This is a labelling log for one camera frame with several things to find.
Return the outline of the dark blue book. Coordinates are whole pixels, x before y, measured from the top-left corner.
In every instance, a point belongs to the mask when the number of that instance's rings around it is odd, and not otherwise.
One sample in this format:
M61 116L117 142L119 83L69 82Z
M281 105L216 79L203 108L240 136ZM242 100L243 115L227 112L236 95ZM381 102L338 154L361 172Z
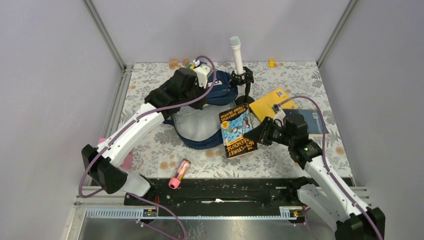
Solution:
M287 110L287 115L290 112L291 114L301 114L304 117L305 122L307 123L307 132L312 136L321 136L322 134L328 134L328 129L324 129L323 123L320 119L319 112L314 109L289 109Z

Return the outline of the yellow book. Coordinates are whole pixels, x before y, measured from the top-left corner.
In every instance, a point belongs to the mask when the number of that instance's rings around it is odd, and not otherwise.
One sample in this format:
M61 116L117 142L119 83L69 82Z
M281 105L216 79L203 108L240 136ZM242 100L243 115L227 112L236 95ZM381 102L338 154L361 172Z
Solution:
M280 87L250 103L249 107L257 120L262 122L265 117L274 118L280 110L294 110L299 108L293 100L281 105L288 98L289 95Z

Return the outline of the navy blue student backpack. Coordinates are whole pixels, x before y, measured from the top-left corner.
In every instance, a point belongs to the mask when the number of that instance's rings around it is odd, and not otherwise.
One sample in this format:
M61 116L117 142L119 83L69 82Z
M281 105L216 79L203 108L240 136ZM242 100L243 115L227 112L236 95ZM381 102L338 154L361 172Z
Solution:
M231 85L231 75L218 70L213 89L206 96L202 110L181 107L163 123L174 127L183 143L195 150L206 150L223 143L219 114L236 106L238 87Z

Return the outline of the treehouse story paperback book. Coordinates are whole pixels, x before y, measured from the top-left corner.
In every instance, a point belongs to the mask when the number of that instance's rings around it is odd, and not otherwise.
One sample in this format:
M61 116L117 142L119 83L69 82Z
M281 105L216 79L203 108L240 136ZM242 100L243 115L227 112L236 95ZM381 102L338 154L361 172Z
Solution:
M244 155L258 149L257 143L245 138L244 134L253 130L249 105L243 103L219 113L221 135L227 158Z

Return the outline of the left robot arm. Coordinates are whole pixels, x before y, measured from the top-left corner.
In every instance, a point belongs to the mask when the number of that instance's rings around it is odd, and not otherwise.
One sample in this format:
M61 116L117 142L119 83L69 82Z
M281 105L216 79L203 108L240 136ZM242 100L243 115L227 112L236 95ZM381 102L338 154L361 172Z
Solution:
M115 133L97 146L88 144L82 149L85 170L102 190L107 194L118 191L134 194L144 206L154 202L155 192L150 182L141 175L127 173L121 165L139 140L181 107L203 108L211 89L208 84L211 72L206 65L177 69L145 97L135 114Z

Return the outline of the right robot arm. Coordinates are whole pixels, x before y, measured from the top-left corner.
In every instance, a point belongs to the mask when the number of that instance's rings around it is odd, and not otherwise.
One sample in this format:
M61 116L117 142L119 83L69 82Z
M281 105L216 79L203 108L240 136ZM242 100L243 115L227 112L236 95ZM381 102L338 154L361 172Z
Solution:
M264 146L278 143L288 147L292 160L316 182L306 177L292 181L287 201L312 209L334 232L337 240L382 240L386 217L380 208L371 208L343 181L325 159L325 151L309 138L301 114L283 120L266 117L259 126L243 135Z

